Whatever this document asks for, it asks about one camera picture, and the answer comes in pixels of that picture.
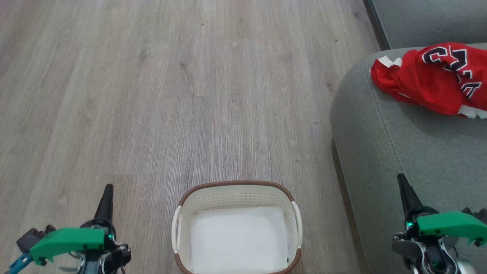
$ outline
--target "basket handle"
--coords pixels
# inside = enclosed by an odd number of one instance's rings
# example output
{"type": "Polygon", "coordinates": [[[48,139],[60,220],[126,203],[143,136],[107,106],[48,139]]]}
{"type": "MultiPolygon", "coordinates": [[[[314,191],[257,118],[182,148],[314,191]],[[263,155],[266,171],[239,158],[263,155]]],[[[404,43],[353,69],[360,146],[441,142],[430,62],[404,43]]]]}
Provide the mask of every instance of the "basket handle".
{"type": "Polygon", "coordinates": [[[293,204],[293,211],[296,217],[296,224],[298,226],[298,248],[301,248],[301,245],[303,243],[303,221],[301,219],[300,208],[298,207],[296,202],[292,201],[291,203],[293,204]]]}
{"type": "Polygon", "coordinates": [[[178,206],[176,208],[176,211],[174,212],[174,217],[172,217],[172,227],[171,227],[171,241],[172,241],[172,249],[174,250],[174,253],[179,253],[179,244],[177,241],[178,235],[177,235],[177,230],[178,230],[178,223],[179,223],[179,212],[181,210],[181,206],[178,206]]]}

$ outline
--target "blue cable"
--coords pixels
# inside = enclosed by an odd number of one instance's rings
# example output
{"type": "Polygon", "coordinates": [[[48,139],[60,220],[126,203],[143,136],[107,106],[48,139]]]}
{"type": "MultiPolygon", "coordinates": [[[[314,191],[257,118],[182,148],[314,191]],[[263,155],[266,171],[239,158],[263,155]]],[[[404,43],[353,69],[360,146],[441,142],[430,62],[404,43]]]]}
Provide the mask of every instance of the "blue cable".
{"type": "Polygon", "coordinates": [[[32,262],[32,256],[30,254],[22,254],[13,264],[11,264],[5,274],[18,274],[22,269],[28,266],[32,262]]]}

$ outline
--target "green plastic bracket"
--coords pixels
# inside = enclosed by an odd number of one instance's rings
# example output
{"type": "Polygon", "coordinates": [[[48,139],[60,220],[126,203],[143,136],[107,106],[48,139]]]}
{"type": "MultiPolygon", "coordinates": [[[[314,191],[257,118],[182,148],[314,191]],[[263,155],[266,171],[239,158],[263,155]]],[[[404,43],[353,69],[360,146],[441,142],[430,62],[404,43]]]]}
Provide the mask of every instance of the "green plastic bracket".
{"type": "Polygon", "coordinates": [[[487,240],[487,225],[460,211],[418,217],[418,226],[420,235],[464,237],[481,245],[487,240]]]}
{"type": "Polygon", "coordinates": [[[105,232],[101,229],[66,227],[48,233],[30,250],[37,265],[45,259],[84,249],[103,249],[105,232]]]}

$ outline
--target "gray fabric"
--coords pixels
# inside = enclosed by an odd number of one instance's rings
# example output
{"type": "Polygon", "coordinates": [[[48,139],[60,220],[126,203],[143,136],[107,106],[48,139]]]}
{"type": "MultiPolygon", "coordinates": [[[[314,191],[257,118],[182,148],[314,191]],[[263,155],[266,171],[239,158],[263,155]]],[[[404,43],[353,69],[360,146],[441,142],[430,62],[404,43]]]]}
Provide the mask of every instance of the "gray fabric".
{"type": "MultiPolygon", "coordinates": [[[[487,49],[487,44],[472,45],[487,49]]],[[[409,49],[379,52],[347,73],[330,120],[360,240],[372,273],[409,273],[391,251],[403,229],[396,176],[404,173],[423,204],[440,212],[487,208],[487,119],[443,116],[398,102],[370,78],[376,58],[402,57],[409,49]]],[[[487,273],[487,250],[457,245],[459,254],[487,273]]]]}
{"type": "Polygon", "coordinates": [[[486,0],[372,0],[392,49],[487,42],[486,0]]]}

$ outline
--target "laundry basket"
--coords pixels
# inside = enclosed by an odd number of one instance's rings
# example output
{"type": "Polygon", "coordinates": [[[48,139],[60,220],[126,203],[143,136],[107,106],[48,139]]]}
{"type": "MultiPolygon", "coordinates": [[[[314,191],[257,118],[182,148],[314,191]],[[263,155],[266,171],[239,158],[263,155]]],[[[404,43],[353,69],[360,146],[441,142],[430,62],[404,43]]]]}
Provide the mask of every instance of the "laundry basket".
{"type": "Polygon", "coordinates": [[[186,192],[171,236],[184,274],[285,274],[301,256],[302,221],[279,184],[217,182],[186,192]]]}

